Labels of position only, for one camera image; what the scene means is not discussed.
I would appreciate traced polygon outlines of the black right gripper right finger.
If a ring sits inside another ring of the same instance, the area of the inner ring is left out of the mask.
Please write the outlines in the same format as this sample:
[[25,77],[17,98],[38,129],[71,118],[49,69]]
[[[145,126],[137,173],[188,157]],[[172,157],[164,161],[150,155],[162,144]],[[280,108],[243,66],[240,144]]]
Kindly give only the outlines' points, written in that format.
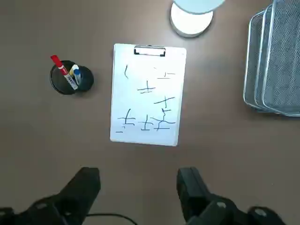
[[284,225],[272,209],[253,206],[247,212],[225,197],[211,193],[195,167],[180,168],[176,179],[187,225]]

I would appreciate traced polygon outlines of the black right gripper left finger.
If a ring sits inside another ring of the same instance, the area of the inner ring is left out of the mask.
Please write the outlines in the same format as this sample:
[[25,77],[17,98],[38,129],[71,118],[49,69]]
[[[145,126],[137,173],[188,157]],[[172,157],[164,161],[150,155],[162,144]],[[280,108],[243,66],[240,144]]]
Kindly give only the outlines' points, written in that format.
[[81,168],[57,194],[35,201],[27,210],[15,213],[0,209],[2,225],[81,225],[101,189],[99,169]]

